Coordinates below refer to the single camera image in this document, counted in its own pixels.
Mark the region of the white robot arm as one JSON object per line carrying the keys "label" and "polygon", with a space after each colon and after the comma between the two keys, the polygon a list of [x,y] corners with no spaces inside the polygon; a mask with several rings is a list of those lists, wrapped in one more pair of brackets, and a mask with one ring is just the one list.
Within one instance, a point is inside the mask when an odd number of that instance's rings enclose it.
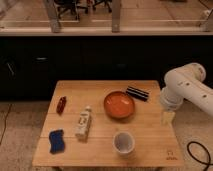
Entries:
{"label": "white robot arm", "polygon": [[160,91],[162,125],[170,125],[175,111],[188,100],[202,111],[213,116],[213,89],[203,81],[206,70],[199,63],[189,63],[169,70],[164,76],[165,86]]}

